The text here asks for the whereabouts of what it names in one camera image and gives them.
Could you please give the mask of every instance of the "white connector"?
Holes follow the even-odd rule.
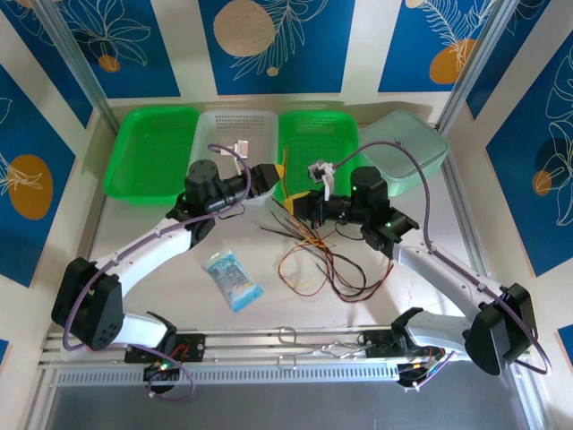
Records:
[[[315,184],[324,184],[324,200],[328,201],[330,195],[334,193],[334,172],[336,170],[332,163],[320,159],[308,167],[308,173]]]

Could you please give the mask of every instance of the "leaf line drawing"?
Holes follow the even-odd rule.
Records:
[[[321,1],[319,6],[311,11],[310,5]],[[267,72],[276,76],[290,56],[296,54],[296,48],[304,46],[305,22],[319,15],[327,6],[329,0],[263,0],[259,4],[272,20],[274,37],[269,47],[254,56],[236,56],[231,68],[238,69],[233,81],[246,74],[256,71],[257,74]]]
[[[564,227],[573,222],[573,47],[555,74],[545,115],[551,120],[553,154],[535,174],[533,186],[539,195],[557,192],[555,224]]]
[[[0,125],[8,117],[12,102],[11,99],[6,97],[0,98]],[[11,166],[2,155],[2,152],[0,152],[0,196],[4,195],[10,188],[16,191],[19,185],[26,185],[41,190],[42,185],[38,184],[41,177],[41,173],[37,175],[27,175]]]
[[[16,0],[3,1],[27,32],[54,45],[32,9]],[[106,72],[119,71],[120,59],[147,65],[138,42],[150,36],[151,27],[125,18],[124,0],[60,0],[56,5],[84,55]]]
[[[426,21],[430,29],[440,35],[442,45],[453,49],[456,53],[456,69],[466,64],[471,49],[469,41],[479,31],[491,15],[497,0],[483,0],[478,5],[477,0],[469,11],[463,14],[458,7],[458,0],[418,0],[419,7],[426,13]]]
[[[543,9],[543,5],[546,2],[547,0],[521,0],[517,4],[516,10],[511,15],[505,29],[511,34],[511,36],[515,36],[518,22],[521,20],[534,20]]]
[[[17,0],[3,0],[3,2],[10,13],[20,21],[21,26],[29,34],[40,39],[51,47],[54,45],[52,39],[47,35],[46,29],[41,24],[38,16],[31,7],[26,6]]]

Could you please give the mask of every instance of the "orange circle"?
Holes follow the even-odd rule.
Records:
[[[104,54],[103,56],[101,56],[98,59],[98,64],[99,67],[101,67],[102,69],[104,69],[106,72],[110,72],[110,73],[115,73],[119,71],[119,61],[117,61],[117,58],[113,57],[113,56],[109,56],[107,54]]]
[[[443,48],[432,60],[430,79],[440,84],[456,82],[474,45],[474,39],[463,39],[455,45]]]
[[[16,179],[8,190],[16,211],[27,219],[44,218],[54,195],[52,174],[44,160],[35,155],[21,155],[10,164],[8,176]]]
[[[552,190],[552,176],[545,170],[538,171],[533,180],[534,191],[537,195],[547,195]]]

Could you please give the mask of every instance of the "wire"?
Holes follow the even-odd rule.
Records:
[[[287,212],[287,210],[284,208],[282,204],[280,204],[276,200],[275,203]],[[353,262],[344,255],[333,253],[330,249],[330,246],[327,246],[326,243],[324,242],[325,239],[328,238],[330,235],[334,234],[336,230],[333,230],[326,236],[320,236],[318,231],[310,229],[300,219],[298,219],[296,216],[290,213],[288,214],[290,219],[283,219],[283,220],[279,219],[277,215],[275,215],[273,212],[271,212],[271,215],[275,218],[277,223],[286,230],[286,232],[265,227],[261,227],[261,229],[281,235],[283,237],[290,237],[298,241],[298,243],[294,245],[281,258],[281,261],[278,265],[278,276],[290,289],[292,289],[299,296],[303,297],[315,296],[320,291],[322,291],[322,289],[326,285],[326,282],[328,282],[331,285],[332,290],[335,292],[338,298],[340,298],[340,300],[347,303],[363,302],[364,300],[368,300],[376,293],[376,291],[382,286],[386,278],[390,275],[394,267],[393,264],[389,262],[384,277],[374,282],[371,285],[367,285],[366,275],[364,274],[364,270],[362,269],[362,267],[360,267],[360,265]],[[324,265],[323,268],[318,263],[316,263],[317,268],[324,275],[324,281],[317,288],[317,290],[313,291],[310,294],[301,293],[298,290],[301,286],[294,286],[283,274],[282,268],[285,260],[290,255],[294,254],[299,250],[305,250],[309,254],[312,254],[313,256],[321,260],[321,262]],[[359,272],[363,280],[363,285],[361,287],[356,287],[354,285],[351,285],[348,281],[346,281],[346,279],[338,271],[337,265],[335,263],[336,259],[347,262]],[[313,280],[314,278],[312,278],[311,281],[308,282],[305,286],[310,285],[310,283],[312,283]],[[338,283],[342,284],[342,286],[344,286],[345,288],[351,290],[351,292],[345,292],[341,290],[337,285]]]
[[[356,242],[362,242],[362,241],[364,240],[363,237],[350,237],[350,236],[347,236],[347,235],[341,233],[340,230],[338,230],[338,226],[341,226],[341,225],[342,225],[342,224],[340,224],[340,222],[338,222],[338,221],[335,222],[335,223],[334,223],[334,229],[335,229],[335,230],[337,231],[337,233],[338,233],[339,235],[341,235],[342,237],[345,237],[346,239],[350,239],[350,240],[355,240]]]
[[[372,146],[375,146],[375,145],[390,146],[392,148],[396,148],[397,150],[401,151],[404,155],[406,155],[410,159],[410,161],[412,161],[412,164],[414,164],[415,169],[418,171],[418,174],[420,175],[420,178],[422,179],[423,191],[424,191],[425,200],[426,200],[426,207],[425,207],[425,212],[423,215],[423,240],[426,244],[426,247],[428,248],[428,251],[433,253],[436,257],[438,257],[438,259],[442,260],[445,264],[447,264],[454,271],[457,271],[460,275],[462,275],[464,278],[466,278],[468,281],[470,281],[473,285],[475,285],[480,291],[483,291],[485,294],[487,294],[489,297],[491,297],[493,299],[493,301],[497,305],[499,305],[511,317],[511,319],[517,324],[519,329],[526,335],[527,339],[531,342],[531,344],[535,347],[535,349],[537,350],[537,352],[541,356],[542,361],[543,361],[543,365],[545,366],[545,368],[541,369],[539,367],[534,367],[534,366],[529,365],[528,363],[525,363],[521,360],[515,360],[515,363],[520,365],[520,366],[526,367],[527,369],[529,369],[533,372],[536,372],[538,374],[550,375],[552,373],[552,362],[551,362],[551,360],[549,359],[549,357],[547,357],[547,353],[545,352],[545,350],[543,349],[541,344],[537,341],[537,339],[535,338],[535,336],[531,332],[531,330],[526,326],[526,324],[523,322],[523,320],[519,317],[519,315],[517,315],[515,313],[515,311],[513,309],[511,309],[511,307],[509,307],[508,304],[506,304],[500,297],[498,297],[487,286],[482,284],[482,282],[480,282],[476,277],[472,276],[468,271],[466,271],[464,268],[457,265],[455,262],[452,262],[447,256],[440,253],[440,251],[436,250],[435,247],[432,246],[432,241],[430,240],[430,233],[429,233],[429,230],[430,230],[430,186],[428,186],[428,181],[426,179],[425,174],[423,173],[422,167],[420,166],[420,164],[417,162],[417,160],[415,159],[415,157],[412,155],[412,153],[410,151],[406,150],[404,147],[402,147],[399,144],[394,143],[394,142],[387,142],[387,141],[370,142],[370,143],[366,143],[364,146],[353,151],[348,157],[346,157],[345,159],[340,161],[338,164],[335,164],[333,166],[333,168],[336,170],[337,168],[339,168],[340,166],[342,166],[343,164],[348,162],[351,158],[353,158],[359,152],[364,151],[368,148],[371,148]]]
[[[224,221],[225,219],[232,219],[234,217],[238,217],[239,215],[243,215],[244,214],[244,204],[241,203],[241,208],[243,208],[242,211],[240,211],[239,213],[234,213],[232,215],[227,215],[226,217],[221,217],[219,216],[218,218],[222,221]]]
[[[174,224],[172,226],[166,227],[161,229],[157,234],[151,233],[148,236],[145,236],[144,238],[142,238],[140,241],[136,242],[134,245],[130,246],[129,248],[127,248],[126,250],[124,250],[123,252],[121,252],[116,258],[115,260],[110,260],[109,262],[107,262],[106,264],[103,265],[103,267],[101,269],[99,269],[96,274],[94,276],[91,277],[91,279],[86,283],[85,287],[81,290],[80,294],[78,295],[78,298],[75,300],[75,302],[73,303],[72,309],[70,310],[70,313],[68,315],[68,318],[65,322],[65,326],[64,326],[64,335],[62,337],[62,342],[64,344],[64,349],[68,350],[68,351],[74,351],[77,350],[81,347],[84,346],[83,343],[79,344],[79,345],[70,345],[70,330],[72,328],[72,324],[73,324],[73,320],[75,319],[78,310],[80,309],[81,306],[81,302],[83,302],[83,299],[88,295],[88,293],[91,290],[91,287],[94,285],[94,283],[99,279],[99,277],[106,273],[109,269],[111,269],[112,267],[114,267],[115,265],[117,265],[118,263],[120,263],[124,258],[128,257],[129,255],[131,255],[132,253],[134,253],[135,251],[137,251],[138,249],[142,248],[143,246],[145,246],[146,244],[152,242],[153,240],[155,240],[156,238],[162,237],[163,235],[170,233],[174,230],[177,230],[179,228],[183,228],[185,226],[188,226],[190,224],[194,224],[200,221],[204,221],[206,219],[212,219],[215,218],[217,216],[220,215],[224,215],[226,213],[229,213],[230,211],[233,211],[235,208],[237,208],[249,195],[249,191],[251,190],[251,184],[252,184],[252,180],[251,180],[251,171],[249,170],[249,167],[247,166],[246,162],[243,160],[243,158],[241,158],[241,156],[239,154],[237,154],[234,150],[231,150],[225,146],[222,145],[217,145],[217,144],[211,144],[208,147],[210,149],[210,151],[215,152],[215,149],[218,150],[223,150],[223,151],[227,151],[229,152],[231,155],[233,155],[235,158],[238,159],[238,161],[241,163],[241,165],[243,166],[244,169],[244,175],[245,175],[245,181],[246,181],[246,187],[244,189],[244,193],[241,195],[241,197],[239,197],[237,199],[237,201],[235,203],[233,203],[231,206],[229,206],[228,208],[225,208],[222,211],[218,211],[218,212],[213,212],[213,213],[209,213],[209,214],[205,214],[205,215],[201,215],[199,217],[194,217],[191,219],[187,219],[185,221],[182,222],[178,222],[177,224]],[[166,359],[167,361],[169,361],[172,365],[178,367],[182,372],[184,372],[185,374],[188,375],[188,377],[190,378],[190,380],[192,381],[192,377],[191,374],[189,374],[186,369],[184,368],[183,365],[179,364],[178,362],[176,362],[173,358],[166,356],[165,354],[163,354],[160,351],[157,351],[153,348],[147,348],[147,347],[143,347],[142,345],[133,345],[136,348],[142,349],[144,351],[150,352],[151,354],[154,354],[158,357],[161,357],[163,359]]]
[[[414,387],[406,387],[405,390],[406,391],[411,391],[411,390],[420,390],[422,387],[424,387],[436,374],[438,374],[445,366],[447,363],[449,363],[449,361],[456,356],[458,353],[456,351],[451,351],[448,356],[446,358],[444,358],[444,360],[435,367],[436,370],[434,370],[432,373],[428,374],[428,376],[426,377],[426,379],[424,379],[423,381],[421,381],[420,383],[418,383],[416,386]]]

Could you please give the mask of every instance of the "container lid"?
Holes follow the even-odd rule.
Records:
[[[399,142],[410,151],[422,168],[448,153],[444,137],[424,121],[405,110],[396,110],[360,133],[360,145],[376,141]],[[396,179],[417,174],[412,162],[399,150],[377,145],[363,152],[382,173]]]

